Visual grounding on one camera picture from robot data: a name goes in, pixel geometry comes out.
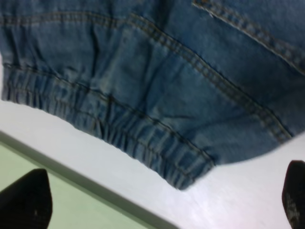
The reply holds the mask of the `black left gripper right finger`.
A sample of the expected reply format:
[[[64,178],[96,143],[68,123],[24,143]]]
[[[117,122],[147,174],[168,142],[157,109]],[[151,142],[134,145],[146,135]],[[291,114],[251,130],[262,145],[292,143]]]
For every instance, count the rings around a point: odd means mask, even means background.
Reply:
[[[293,160],[287,168],[282,203],[293,229],[305,228],[305,162]]]

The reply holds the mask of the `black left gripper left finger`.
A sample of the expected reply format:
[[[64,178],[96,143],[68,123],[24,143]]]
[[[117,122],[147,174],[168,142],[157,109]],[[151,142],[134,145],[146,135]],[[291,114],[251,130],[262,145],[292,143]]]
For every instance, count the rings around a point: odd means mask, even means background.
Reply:
[[[52,195],[46,169],[33,169],[0,192],[2,229],[46,229]]]

